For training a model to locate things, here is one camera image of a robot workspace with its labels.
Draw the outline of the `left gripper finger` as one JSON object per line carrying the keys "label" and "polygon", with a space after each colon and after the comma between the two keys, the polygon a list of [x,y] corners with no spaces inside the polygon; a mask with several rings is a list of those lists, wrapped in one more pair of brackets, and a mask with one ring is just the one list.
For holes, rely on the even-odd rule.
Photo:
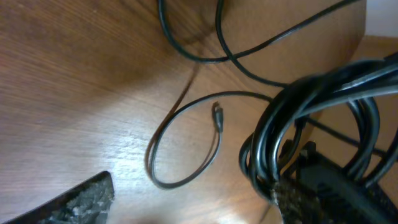
{"label": "left gripper finger", "polygon": [[105,224],[114,202],[111,174],[102,171],[7,224]]}

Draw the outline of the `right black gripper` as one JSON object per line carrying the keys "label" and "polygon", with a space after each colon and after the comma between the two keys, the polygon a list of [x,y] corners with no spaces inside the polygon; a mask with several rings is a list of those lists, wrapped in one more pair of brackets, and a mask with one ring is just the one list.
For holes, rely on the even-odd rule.
{"label": "right black gripper", "polygon": [[272,199],[284,223],[397,223],[397,207],[379,186],[349,180],[314,142],[274,184]]}

